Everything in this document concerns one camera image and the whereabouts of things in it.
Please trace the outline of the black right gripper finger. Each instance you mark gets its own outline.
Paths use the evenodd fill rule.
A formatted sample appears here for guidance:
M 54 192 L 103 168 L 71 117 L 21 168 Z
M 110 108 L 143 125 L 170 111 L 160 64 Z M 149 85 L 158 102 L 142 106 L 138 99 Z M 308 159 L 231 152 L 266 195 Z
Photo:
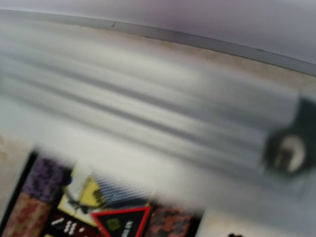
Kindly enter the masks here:
M 227 237 L 243 237 L 243 235 L 235 234 L 235 233 L 230 233 Z

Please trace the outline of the black red triangular dealer button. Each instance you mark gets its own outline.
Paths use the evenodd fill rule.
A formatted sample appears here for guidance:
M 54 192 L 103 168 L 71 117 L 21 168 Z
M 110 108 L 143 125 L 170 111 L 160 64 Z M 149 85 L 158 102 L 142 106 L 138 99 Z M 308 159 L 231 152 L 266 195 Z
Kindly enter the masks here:
M 92 213 L 98 229 L 105 237 L 141 237 L 151 207 L 138 207 Z

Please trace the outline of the aluminium poker set case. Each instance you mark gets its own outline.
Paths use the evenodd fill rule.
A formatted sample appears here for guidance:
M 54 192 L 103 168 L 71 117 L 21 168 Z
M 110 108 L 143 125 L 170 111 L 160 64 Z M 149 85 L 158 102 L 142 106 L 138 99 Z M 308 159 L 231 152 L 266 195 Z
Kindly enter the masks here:
M 316 234 L 316 97 L 290 84 L 1 11 L 0 131 L 168 203 Z

